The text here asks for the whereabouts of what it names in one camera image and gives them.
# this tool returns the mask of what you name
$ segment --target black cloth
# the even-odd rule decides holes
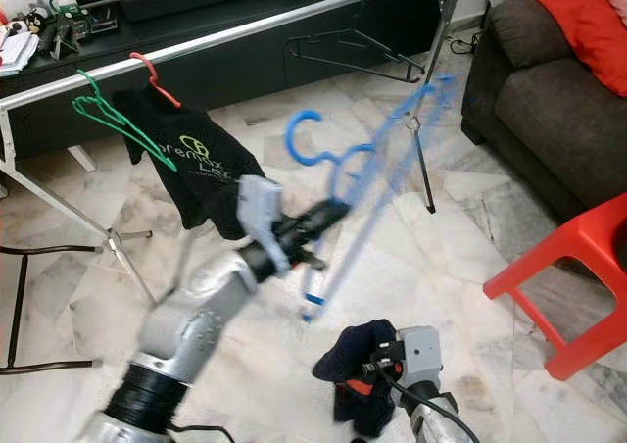
[[[383,379],[376,378],[367,394],[358,390],[367,386],[356,386],[352,381],[361,380],[362,366],[370,363],[370,355],[380,343],[395,339],[396,330],[387,320],[348,327],[313,367],[314,377],[335,384],[334,420],[352,420],[361,436],[379,436],[392,419],[395,406],[391,386]]]
[[[173,172],[150,155],[183,227],[209,218],[225,239],[246,235],[237,220],[237,180],[244,174],[264,176],[255,156],[206,113],[177,109],[150,85],[116,92],[113,103],[176,164]],[[125,141],[130,162],[137,164],[145,149]]]

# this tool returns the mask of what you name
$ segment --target black t-shirt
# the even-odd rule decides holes
[[[183,227],[210,218],[226,239],[246,235],[237,220],[237,180],[244,174],[264,176],[255,156],[206,113],[177,109],[150,85],[117,92],[113,102],[176,164],[178,171],[173,172],[150,155]],[[137,164],[145,149],[124,140],[130,162]]]

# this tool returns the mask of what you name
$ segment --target black hanger hook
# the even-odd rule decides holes
[[[365,10],[365,0],[360,0],[360,10],[353,15],[353,18],[359,23],[363,16],[363,11]]]

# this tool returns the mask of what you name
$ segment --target brown sofa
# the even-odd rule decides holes
[[[491,10],[462,115],[461,130],[492,144],[565,219],[627,191],[627,98],[576,59],[536,0]]]

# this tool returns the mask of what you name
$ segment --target black hanger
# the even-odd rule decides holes
[[[365,9],[365,0],[360,0],[360,10],[355,15],[357,23],[360,22],[363,11]],[[307,55],[303,52],[303,48],[306,45],[316,45],[325,41],[335,41],[338,44],[349,46],[353,48],[367,49],[375,48],[381,51],[385,59],[396,64],[406,64],[407,71],[405,77],[396,77],[395,75],[389,75],[374,71],[372,69],[363,68],[355,64],[341,63],[338,61],[332,61],[329,59],[318,58],[315,56]],[[355,28],[345,28],[333,31],[326,31],[323,33],[310,34],[307,36],[295,36],[289,38],[285,42],[285,47],[289,53],[298,59],[306,59],[308,61],[315,61],[318,63],[330,64],[332,66],[339,66],[341,68],[350,69],[352,71],[361,71],[368,74],[379,75],[381,77],[392,78],[401,82],[416,83],[420,80],[420,77],[424,74],[424,67],[416,63],[412,59],[404,56],[400,53],[395,53],[391,48],[383,43],[380,43],[374,38],[371,38],[365,33],[358,31]]]

